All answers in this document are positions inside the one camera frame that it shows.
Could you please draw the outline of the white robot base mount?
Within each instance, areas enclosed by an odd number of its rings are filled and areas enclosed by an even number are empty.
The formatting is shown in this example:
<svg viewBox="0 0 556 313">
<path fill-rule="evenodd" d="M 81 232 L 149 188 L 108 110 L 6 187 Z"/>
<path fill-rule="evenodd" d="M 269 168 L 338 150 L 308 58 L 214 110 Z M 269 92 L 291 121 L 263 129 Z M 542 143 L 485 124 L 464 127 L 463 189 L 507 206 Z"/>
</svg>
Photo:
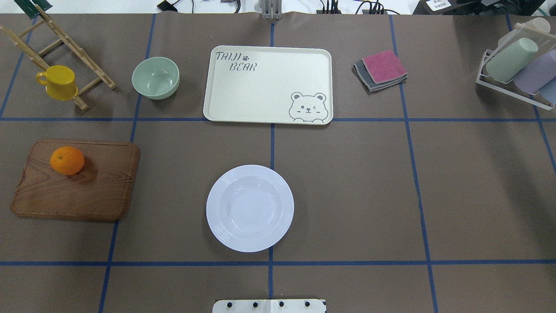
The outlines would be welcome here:
<svg viewBox="0 0 556 313">
<path fill-rule="evenodd" d="M 327 305 L 321 299 L 248 299 L 218 300 L 213 313 L 326 313 Z"/>
</svg>

